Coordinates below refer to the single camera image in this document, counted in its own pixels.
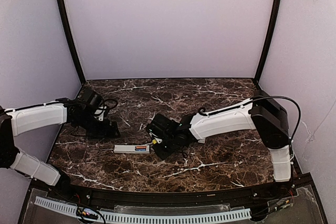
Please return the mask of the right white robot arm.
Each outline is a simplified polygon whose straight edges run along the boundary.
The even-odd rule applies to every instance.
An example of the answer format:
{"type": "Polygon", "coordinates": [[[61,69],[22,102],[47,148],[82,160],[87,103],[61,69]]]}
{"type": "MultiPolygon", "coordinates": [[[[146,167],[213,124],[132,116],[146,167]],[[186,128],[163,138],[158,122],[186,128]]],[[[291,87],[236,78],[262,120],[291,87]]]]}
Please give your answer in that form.
{"type": "Polygon", "coordinates": [[[258,90],[253,97],[222,109],[206,111],[201,107],[179,122],[158,113],[145,130],[155,154],[162,160],[191,143],[204,143],[211,136],[255,130],[270,152],[274,181],[286,183],[292,179],[292,141],[300,123],[297,122],[290,133],[288,113],[277,100],[291,102],[301,118],[301,109],[295,100],[258,90]]]}

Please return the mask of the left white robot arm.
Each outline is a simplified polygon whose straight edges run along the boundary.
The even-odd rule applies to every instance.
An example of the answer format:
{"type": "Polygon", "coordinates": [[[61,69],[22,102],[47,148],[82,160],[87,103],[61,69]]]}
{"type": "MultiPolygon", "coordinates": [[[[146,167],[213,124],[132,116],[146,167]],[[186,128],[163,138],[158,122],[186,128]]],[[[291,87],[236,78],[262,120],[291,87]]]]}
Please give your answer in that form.
{"type": "Polygon", "coordinates": [[[15,170],[51,187],[64,188],[70,183],[69,176],[15,146],[14,138],[63,124],[83,128],[87,137],[118,138],[117,123],[107,118],[110,110],[107,101],[93,90],[86,90],[73,100],[61,98],[23,108],[1,109],[1,168],[15,170]]]}

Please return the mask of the white remote control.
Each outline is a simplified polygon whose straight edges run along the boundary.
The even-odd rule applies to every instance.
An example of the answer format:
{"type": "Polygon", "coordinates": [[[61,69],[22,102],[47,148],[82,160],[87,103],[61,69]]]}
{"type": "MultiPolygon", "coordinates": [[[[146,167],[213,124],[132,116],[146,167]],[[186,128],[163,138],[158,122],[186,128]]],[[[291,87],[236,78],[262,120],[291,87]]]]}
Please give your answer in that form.
{"type": "Polygon", "coordinates": [[[150,154],[150,147],[147,146],[146,152],[137,152],[135,151],[135,146],[143,146],[143,145],[115,145],[113,152],[118,154],[150,154]]]}

